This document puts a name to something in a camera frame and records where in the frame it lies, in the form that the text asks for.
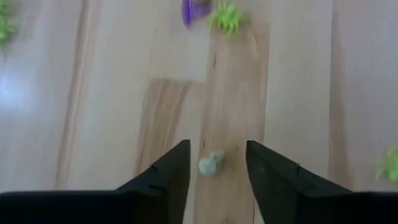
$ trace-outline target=wood grain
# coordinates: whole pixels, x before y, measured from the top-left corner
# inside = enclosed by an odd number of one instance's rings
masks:
[[[267,147],[327,177],[332,0],[272,3]]]
[[[56,189],[66,189],[67,187],[77,122],[82,104],[85,103],[84,99],[90,81],[101,7],[102,0],[87,0],[83,1],[82,4],[67,122],[65,123],[62,147],[58,158]]]
[[[182,22],[180,13],[166,14],[165,9],[175,10],[168,3],[176,5],[174,0],[103,1],[89,79],[80,96],[66,188],[114,189],[133,178],[140,158],[142,102],[150,79],[192,79],[185,62],[207,58],[196,50],[196,39],[202,39],[203,32],[208,35],[205,27],[176,30],[177,22]],[[196,56],[187,57],[186,48]],[[198,77],[205,76],[204,69],[195,71]]]
[[[210,35],[206,19],[187,29],[181,0],[153,1],[154,35],[150,37],[150,78],[175,78],[204,82]]]
[[[191,179],[184,223],[193,223],[204,84],[159,78],[151,80],[142,106],[136,174],[183,139],[191,140]]]
[[[187,82],[167,79],[150,81],[142,107],[137,146],[140,159],[136,175],[148,169],[173,147],[172,141],[188,85]]]
[[[217,177],[198,175],[194,223],[253,222],[245,150],[248,139],[264,136],[268,39],[262,29],[242,32],[233,42],[212,37],[200,157],[226,151],[226,158]]]
[[[331,178],[353,190],[398,190],[375,165],[398,144],[398,2],[335,1]]]
[[[18,33],[0,60],[0,192],[55,187],[82,7],[19,3]]]

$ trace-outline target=toy bug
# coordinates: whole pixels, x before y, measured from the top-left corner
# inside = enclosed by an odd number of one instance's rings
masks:
[[[238,11],[232,3],[218,3],[218,8],[209,17],[209,30],[213,30],[214,24],[217,24],[218,30],[226,33],[227,37],[235,34],[239,30],[239,25],[249,20],[247,14]]]
[[[0,51],[12,39],[14,26],[9,22],[9,5],[7,0],[0,0]]]
[[[385,174],[391,182],[398,182],[398,147],[390,149],[377,168],[376,178]]]

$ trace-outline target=purple object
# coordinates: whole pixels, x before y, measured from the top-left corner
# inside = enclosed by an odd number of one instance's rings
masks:
[[[182,0],[182,19],[186,27],[189,27],[195,19],[209,14],[210,11],[211,1],[199,4],[192,0]]]

